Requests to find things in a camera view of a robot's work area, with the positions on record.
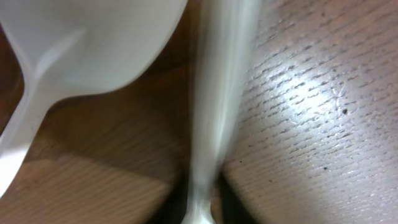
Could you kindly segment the white plastic spoon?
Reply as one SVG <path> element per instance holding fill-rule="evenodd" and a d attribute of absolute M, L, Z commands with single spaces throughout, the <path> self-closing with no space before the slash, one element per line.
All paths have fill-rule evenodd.
<path fill-rule="evenodd" d="M 6 192 L 47 111 L 58 101 L 136 80 L 173 34 L 186 0 L 2 0 L 1 26 L 24 91 L 1 134 Z"/>
<path fill-rule="evenodd" d="M 211 192 L 236 133 L 263 2 L 205 1 L 195 61 L 192 152 L 182 224 L 213 223 Z"/>

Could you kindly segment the white plastic spoon top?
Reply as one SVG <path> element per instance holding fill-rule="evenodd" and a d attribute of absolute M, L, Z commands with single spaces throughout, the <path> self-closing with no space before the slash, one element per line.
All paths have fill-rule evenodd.
<path fill-rule="evenodd" d="M 136 80 L 173 34 L 186 0 L 2 0 L 1 26 L 24 91 L 1 134 L 6 192 L 47 111 L 58 101 Z"/>

